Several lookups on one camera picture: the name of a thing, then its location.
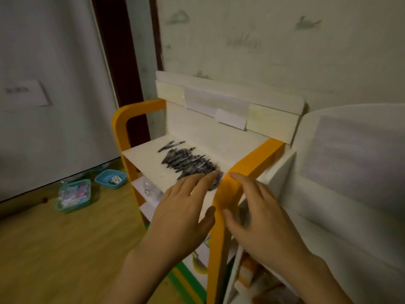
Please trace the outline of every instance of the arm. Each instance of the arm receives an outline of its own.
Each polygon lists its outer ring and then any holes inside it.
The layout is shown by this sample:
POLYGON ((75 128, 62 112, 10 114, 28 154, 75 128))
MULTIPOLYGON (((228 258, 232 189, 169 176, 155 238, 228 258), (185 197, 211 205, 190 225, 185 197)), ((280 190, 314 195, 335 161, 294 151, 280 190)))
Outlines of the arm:
POLYGON ((201 245, 215 223, 215 207, 198 219, 216 176, 216 172, 191 175, 165 192, 147 234, 129 252, 105 304, 146 303, 169 271, 201 245))
POLYGON ((232 173, 245 192, 250 226, 224 210, 229 231, 253 257, 280 274, 307 304, 352 304, 325 261, 312 254, 285 210, 261 182, 232 173))

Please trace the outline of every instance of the wall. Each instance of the wall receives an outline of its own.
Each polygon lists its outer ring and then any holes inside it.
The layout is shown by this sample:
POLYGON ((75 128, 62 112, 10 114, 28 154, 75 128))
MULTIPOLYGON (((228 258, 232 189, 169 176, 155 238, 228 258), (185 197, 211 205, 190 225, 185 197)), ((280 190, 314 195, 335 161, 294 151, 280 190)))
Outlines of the wall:
MULTIPOLYGON (((152 29, 149 0, 125 0, 134 42, 136 62, 143 100, 156 99, 156 62, 155 41, 152 29)), ((146 115, 151 139, 165 134, 165 120, 162 111, 146 115)))
POLYGON ((118 157, 89 1, 0 0, 0 25, 1 90, 38 79, 51 102, 0 108, 0 201, 118 157))
POLYGON ((158 0, 165 71, 299 94, 311 110, 405 102, 405 0, 158 0))

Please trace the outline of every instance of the orange side panel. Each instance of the orange side panel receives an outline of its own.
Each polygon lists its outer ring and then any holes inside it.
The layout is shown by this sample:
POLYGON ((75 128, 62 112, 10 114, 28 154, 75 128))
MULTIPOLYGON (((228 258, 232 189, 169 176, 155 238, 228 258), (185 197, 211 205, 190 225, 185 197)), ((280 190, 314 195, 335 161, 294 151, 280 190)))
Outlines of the orange side panel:
MULTIPOLYGON (((134 164, 132 164, 127 158, 122 155, 122 152, 124 150, 131 148, 129 144, 126 123, 133 117, 165 108, 166 101, 163 99, 156 99, 126 105, 119 108, 114 114, 111 125, 113 126, 115 141, 117 142, 117 146, 121 154, 121 159, 124 164, 128 180, 130 182, 138 178, 138 171, 136 170, 134 164)), ((144 198, 135 188, 133 188, 133 190, 139 206, 142 205, 145 202, 144 198)))
POLYGON ((241 184, 232 179, 229 173, 235 172, 257 178, 283 155, 284 146, 283 142, 272 138, 261 144, 230 169, 215 193, 213 200, 213 205, 216 207, 215 225, 210 232, 207 304, 220 301, 229 253, 231 235, 225 227, 222 210, 230 209, 235 214, 243 194, 241 184))

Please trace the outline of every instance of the floor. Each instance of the floor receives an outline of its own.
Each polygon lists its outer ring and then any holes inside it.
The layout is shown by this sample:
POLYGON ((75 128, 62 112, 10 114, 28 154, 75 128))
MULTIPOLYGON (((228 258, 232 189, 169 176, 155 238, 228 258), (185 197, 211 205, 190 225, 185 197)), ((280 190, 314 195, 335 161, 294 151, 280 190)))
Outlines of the floor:
MULTIPOLYGON (((92 195, 93 204, 70 214, 57 212, 53 198, 0 220, 1 302, 99 302, 145 229, 130 184, 94 184, 92 195)), ((149 303, 184 302, 166 278, 149 303)))

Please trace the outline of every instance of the person's right hand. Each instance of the person's right hand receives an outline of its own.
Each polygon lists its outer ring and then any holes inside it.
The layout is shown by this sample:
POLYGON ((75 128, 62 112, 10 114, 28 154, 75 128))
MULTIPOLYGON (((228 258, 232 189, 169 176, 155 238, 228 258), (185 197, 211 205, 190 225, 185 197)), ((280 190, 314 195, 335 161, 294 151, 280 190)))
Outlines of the person's right hand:
POLYGON ((238 173, 230 176, 242 184, 251 214, 250 226, 245 229, 233 218, 230 210, 223 211, 226 226, 239 244, 285 278, 303 263, 310 264, 316 256, 308 250, 290 217, 267 186, 238 173))

